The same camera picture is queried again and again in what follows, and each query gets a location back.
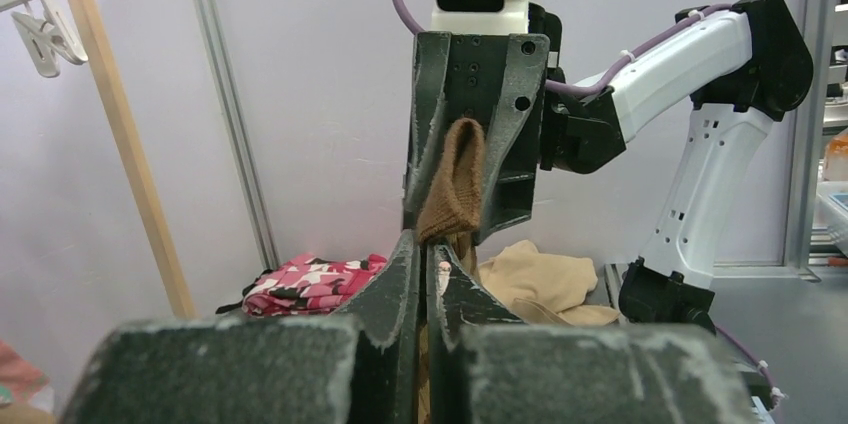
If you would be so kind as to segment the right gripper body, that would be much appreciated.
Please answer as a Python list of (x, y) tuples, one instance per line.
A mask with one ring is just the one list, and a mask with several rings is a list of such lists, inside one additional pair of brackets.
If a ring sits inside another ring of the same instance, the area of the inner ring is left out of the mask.
[(481, 224), (475, 244), (532, 215), (544, 81), (556, 68), (560, 18), (530, 4), (529, 31), (508, 36), (430, 31), (414, 44), (403, 209), (411, 227), (424, 204), (454, 121), (470, 117), (485, 136)]

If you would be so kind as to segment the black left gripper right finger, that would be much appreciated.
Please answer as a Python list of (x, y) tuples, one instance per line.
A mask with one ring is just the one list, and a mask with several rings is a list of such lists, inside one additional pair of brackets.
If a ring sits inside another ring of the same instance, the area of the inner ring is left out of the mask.
[(427, 246), (427, 321), (431, 421), (470, 423), (476, 329), (523, 320), (464, 270), (448, 243), (437, 242)]

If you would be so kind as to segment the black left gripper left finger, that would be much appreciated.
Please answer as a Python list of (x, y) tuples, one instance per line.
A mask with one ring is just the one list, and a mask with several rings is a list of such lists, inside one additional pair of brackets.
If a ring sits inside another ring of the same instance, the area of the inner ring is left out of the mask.
[(349, 423), (417, 421), (420, 287), (420, 248), (405, 230), (382, 270), (335, 312), (361, 326)]

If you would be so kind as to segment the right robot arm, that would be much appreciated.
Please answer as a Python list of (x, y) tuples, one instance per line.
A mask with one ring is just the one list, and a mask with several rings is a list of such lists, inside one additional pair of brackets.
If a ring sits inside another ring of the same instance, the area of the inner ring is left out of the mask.
[(558, 17), (528, 0), (496, 13), (436, 10), (414, 31), (403, 225), (481, 243), (527, 221), (538, 170), (590, 174), (651, 121), (692, 103), (662, 214), (627, 266), (617, 306), (636, 323), (712, 329), (716, 244), (736, 187), (813, 80), (785, 0), (680, 11), (665, 33), (575, 85)]

